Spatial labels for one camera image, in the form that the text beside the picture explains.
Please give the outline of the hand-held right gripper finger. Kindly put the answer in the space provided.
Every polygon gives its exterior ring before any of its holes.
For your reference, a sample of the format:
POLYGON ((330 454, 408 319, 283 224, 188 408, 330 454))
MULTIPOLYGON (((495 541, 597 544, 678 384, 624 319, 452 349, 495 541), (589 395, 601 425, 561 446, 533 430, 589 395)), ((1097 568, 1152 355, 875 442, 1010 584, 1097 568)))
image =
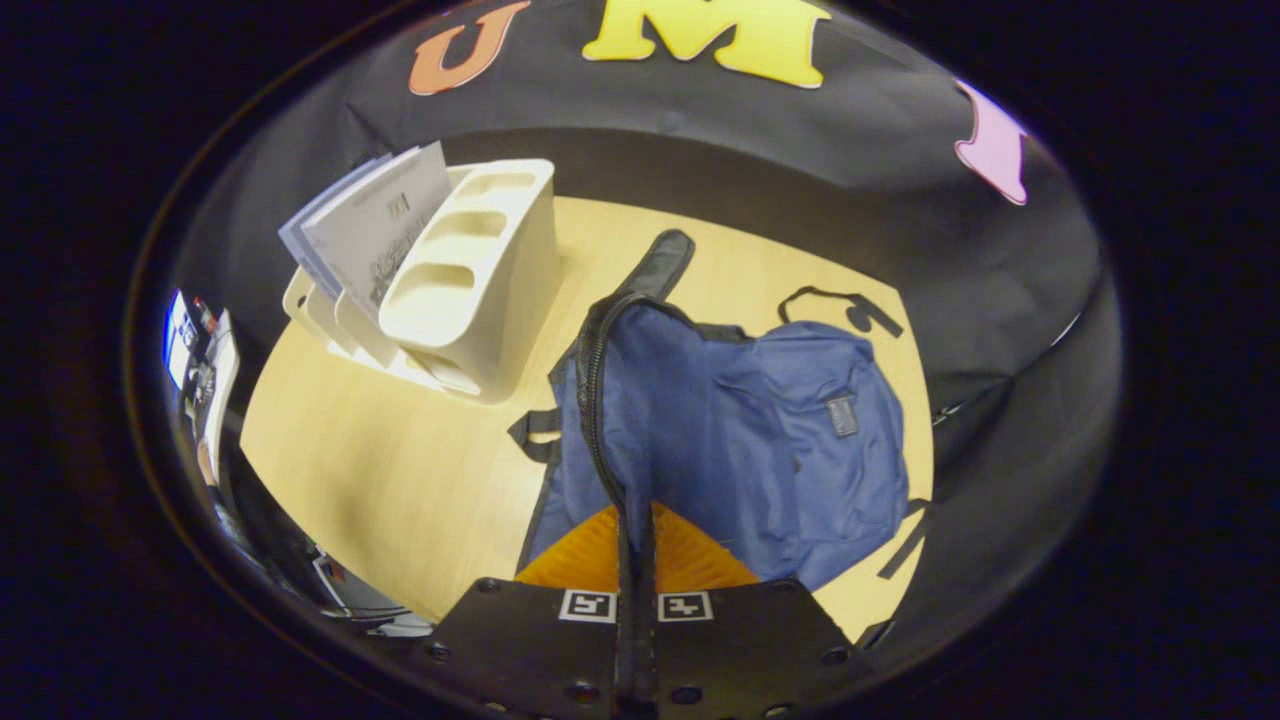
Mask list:
POLYGON ((635 685, 631 566, 608 503, 517 577, 476 579, 426 639, 426 669, 488 717, 613 719, 635 685))
POLYGON ((658 719, 786 719, 868 678, 867 656, 803 583, 759 582, 662 503, 649 553, 637 685, 658 719))

